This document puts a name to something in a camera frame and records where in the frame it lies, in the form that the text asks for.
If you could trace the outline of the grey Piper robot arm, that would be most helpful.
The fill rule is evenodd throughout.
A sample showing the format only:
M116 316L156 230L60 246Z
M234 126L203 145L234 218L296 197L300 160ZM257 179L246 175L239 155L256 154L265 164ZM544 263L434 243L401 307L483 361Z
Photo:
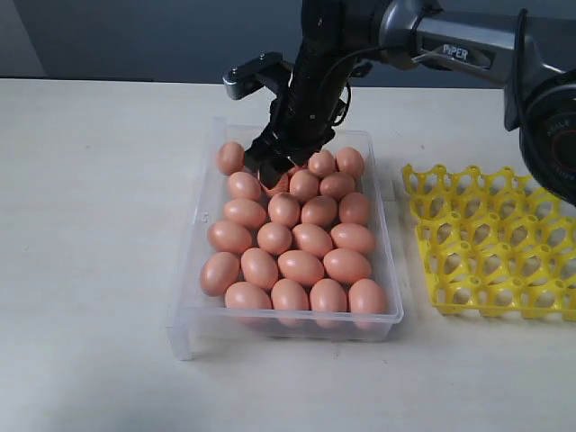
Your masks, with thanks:
M575 24L450 12L436 1L306 1L292 66L264 55L230 76L230 96L274 93L269 122L244 156L266 187L334 138L351 103L350 81L374 62L458 71L502 88L504 125L518 131L533 178L575 200Z

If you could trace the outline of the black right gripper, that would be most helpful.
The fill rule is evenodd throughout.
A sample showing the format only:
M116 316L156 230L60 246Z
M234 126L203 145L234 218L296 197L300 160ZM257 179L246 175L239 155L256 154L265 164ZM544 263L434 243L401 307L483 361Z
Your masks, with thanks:
M245 167L274 189L293 166L303 167L335 136L347 114L351 59L301 44L292 79L271 104L270 120L245 152Z

